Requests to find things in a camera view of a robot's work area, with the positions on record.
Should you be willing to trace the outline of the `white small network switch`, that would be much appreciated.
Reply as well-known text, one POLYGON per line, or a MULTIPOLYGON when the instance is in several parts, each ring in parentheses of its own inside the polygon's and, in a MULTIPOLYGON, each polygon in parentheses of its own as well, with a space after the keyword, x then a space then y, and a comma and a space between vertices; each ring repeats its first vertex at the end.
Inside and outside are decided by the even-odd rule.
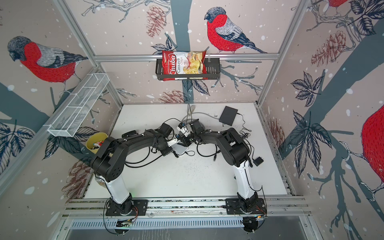
POLYGON ((188 147, 182 146, 180 144, 174 144, 172 148, 177 155, 183 155, 188 150, 188 147))

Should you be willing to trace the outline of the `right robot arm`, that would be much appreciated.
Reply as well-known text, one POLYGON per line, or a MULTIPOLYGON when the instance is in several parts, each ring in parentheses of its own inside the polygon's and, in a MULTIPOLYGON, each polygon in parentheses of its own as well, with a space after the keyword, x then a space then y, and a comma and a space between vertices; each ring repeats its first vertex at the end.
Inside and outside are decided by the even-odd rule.
POLYGON ((206 130, 198 119, 189 124, 179 124, 178 131, 176 138, 184 147, 194 143, 198 146, 213 144, 218 148, 216 153, 221 153, 224 160, 234 168, 240 210, 245 214, 251 213, 259 197, 249 176, 251 150, 240 134, 234 128, 225 131, 206 130))

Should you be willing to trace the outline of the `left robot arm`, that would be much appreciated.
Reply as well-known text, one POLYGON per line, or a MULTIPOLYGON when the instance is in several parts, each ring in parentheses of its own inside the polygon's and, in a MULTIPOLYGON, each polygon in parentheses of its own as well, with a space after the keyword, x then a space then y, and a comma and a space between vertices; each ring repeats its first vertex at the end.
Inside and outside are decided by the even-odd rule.
POLYGON ((129 215, 135 208, 132 194, 121 176, 127 156, 144 148, 153 148, 165 156, 172 151, 168 137, 173 133, 173 128, 163 123, 158 129, 149 129, 142 134, 136 133, 120 139, 108 137, 104 140, 91 161, 91 168, 95 176, 105 183, 111 195, 110 207, 113 216, 129 215))

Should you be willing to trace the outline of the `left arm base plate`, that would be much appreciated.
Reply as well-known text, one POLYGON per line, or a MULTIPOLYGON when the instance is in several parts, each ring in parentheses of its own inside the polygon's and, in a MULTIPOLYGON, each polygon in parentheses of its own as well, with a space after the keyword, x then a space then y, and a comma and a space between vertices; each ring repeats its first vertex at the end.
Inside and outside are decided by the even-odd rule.
POLYGON ((109 199, 106 206, 105 215, 108 217, 145 216, 148 203, 148 200, 127 199, 124 203, 117 204, 112 199, 109 199))

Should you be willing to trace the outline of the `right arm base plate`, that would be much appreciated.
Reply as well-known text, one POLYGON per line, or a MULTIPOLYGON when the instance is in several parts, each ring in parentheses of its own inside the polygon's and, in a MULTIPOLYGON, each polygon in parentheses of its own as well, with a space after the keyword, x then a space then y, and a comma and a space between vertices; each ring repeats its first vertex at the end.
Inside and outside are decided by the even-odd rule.
POLYGON ((223 208, 228 215, 266 215, 267 208, 264 199, 226 199, 223 208))

